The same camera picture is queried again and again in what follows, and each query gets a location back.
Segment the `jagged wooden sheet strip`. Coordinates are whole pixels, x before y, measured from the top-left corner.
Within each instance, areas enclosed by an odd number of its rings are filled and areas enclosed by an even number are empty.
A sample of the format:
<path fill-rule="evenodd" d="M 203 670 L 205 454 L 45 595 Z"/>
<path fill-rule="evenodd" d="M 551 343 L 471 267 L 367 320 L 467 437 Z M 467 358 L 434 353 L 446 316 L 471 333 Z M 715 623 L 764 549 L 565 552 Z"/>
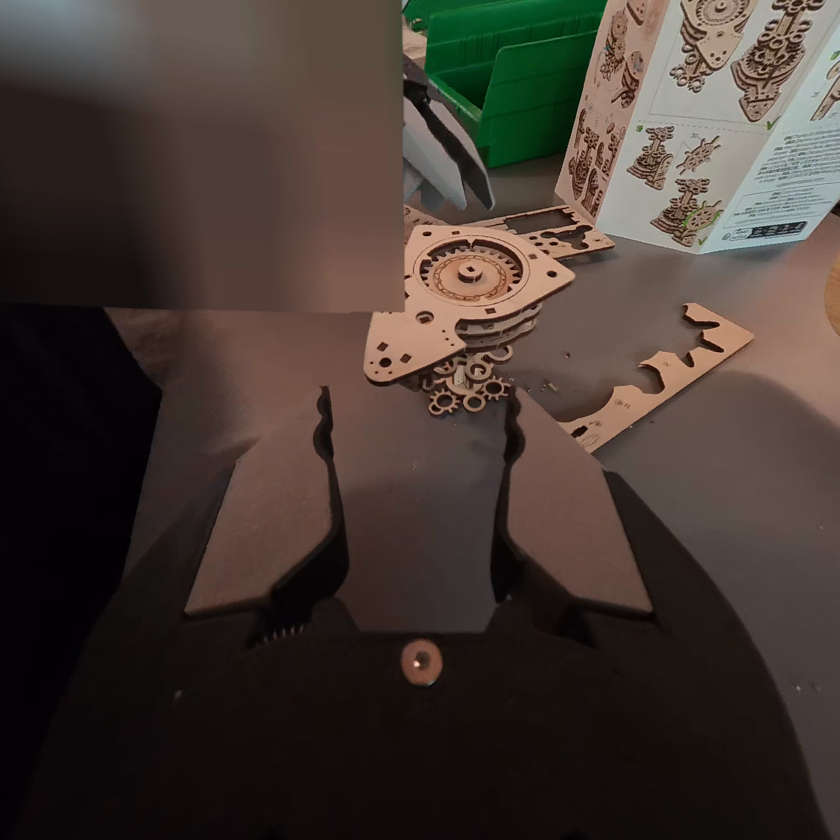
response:
<path fill-rule="evenodd" d="M 698 345 L 683 356 L 661 350 L 639 364 L 639 368 L 656 374 L 660 384 L 657 393 L 644 392 L 635 385 L 619 385 L 597 411 L 558 422 L 586 451 L 592 453 L 612 441 L 754 339 L 749 330 L 695 302 L 683 306 L 682 317 L 700 330 Z"/>

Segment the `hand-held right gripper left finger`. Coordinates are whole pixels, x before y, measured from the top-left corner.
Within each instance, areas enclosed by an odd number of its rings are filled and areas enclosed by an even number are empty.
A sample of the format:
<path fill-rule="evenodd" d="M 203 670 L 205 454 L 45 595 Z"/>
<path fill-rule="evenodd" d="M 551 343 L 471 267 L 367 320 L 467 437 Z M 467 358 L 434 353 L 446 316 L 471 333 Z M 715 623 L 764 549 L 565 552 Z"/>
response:
<path fill-rule="evenodd" d="M 329 388 L 315 387 L 239 457 L 186 615 L 309 617 L 340 588 L 349 556 L 332 430 Z"/>

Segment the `green plastic bin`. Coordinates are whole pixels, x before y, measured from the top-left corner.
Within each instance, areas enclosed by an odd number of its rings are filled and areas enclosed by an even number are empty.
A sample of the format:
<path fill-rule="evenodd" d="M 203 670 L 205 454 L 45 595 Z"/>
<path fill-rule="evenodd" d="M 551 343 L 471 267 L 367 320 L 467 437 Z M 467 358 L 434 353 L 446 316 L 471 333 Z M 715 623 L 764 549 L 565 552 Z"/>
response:
<path fill-rule="evenodd" d="M 429 10 L 425 70 L 488 168 L 565 150 L 604 1 L 447 2 Z"/>

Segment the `wooden gear model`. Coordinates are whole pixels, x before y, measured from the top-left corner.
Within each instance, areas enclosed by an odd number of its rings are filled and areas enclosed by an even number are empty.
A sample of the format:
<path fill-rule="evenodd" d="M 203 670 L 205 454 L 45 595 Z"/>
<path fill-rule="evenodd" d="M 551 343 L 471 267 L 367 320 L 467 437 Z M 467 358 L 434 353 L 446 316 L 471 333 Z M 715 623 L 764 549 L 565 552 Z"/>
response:
<path fill-rule="evenodd" d="M 426 394 L 436 417 L 506 397 L 497 369 L 573 271 L 538 245 L 481 227 L 415 227 L 404 257 L 402 310 L 371 316 L 366 380 Z"/>

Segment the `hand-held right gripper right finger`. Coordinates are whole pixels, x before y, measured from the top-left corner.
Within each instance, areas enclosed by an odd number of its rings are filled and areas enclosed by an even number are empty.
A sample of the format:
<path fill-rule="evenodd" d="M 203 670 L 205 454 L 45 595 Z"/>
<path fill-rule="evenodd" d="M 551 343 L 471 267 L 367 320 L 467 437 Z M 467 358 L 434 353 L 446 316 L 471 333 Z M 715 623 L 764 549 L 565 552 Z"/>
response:
<path fill-rule="evenodd" d="M 569 610 L 653 614 L 601 465 L 521 389 L 507 399 L 507 442 L 490 553 L 498 604 L 534 618 Z"/>

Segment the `folded instruction leaflet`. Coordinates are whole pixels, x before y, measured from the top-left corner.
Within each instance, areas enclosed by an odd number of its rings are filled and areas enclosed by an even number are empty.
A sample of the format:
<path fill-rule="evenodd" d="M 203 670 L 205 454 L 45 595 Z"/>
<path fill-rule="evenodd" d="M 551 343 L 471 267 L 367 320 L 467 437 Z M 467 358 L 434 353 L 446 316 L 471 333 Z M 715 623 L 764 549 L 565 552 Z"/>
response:
<path fill-rule="evenodd" d="M 706 255 L 838 202 L 839 2 L 607 2 L 555 186 L 612 238 Z"/>

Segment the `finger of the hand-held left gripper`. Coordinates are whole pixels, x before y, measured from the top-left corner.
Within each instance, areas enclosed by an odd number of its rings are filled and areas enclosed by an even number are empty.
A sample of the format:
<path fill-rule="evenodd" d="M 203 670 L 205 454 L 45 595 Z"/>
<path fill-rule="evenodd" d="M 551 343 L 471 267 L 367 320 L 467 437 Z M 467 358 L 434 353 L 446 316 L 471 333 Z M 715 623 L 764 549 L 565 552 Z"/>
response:
<path fill-rule="evenodd" d="M 426 116 L 409 99 L 403 99 L 403 201 L 426 189 L 421 199 L 429 210 L 442 202 L 464 210 L 467 197 L 456 158 L 432 131 Z"/>
<path fill-rule="evenodd" d="M 467 192 L 472 192 L 485 209 L 493 209 L 496 199 L 487 169 L 473 140 L 457 120 L 442 92 L 414 62 L 403 63 L 403 98 L 409 98 L 426 116 L 432 131 L 443 142 L 447 151 L 456 158 L 464 180 L 466 197 Z M 420 193 L 421 200 L 425 192 L 426 189 L 422 189 L 415 193 Z"/>

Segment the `wooden sheet with large cutouts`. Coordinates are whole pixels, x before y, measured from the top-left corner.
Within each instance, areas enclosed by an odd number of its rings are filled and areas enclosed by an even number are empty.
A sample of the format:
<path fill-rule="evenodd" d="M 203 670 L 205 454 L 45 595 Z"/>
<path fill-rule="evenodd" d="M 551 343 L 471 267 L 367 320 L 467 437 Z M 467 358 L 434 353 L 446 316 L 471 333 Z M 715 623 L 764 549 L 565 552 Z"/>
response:
<path fill-rule="evenodd" d="M 473 227 L 509 232 L 553 259 L 614 248 L 614 242 L 588 224 L 572 207 L 558 205 L 470 223 Z"/>

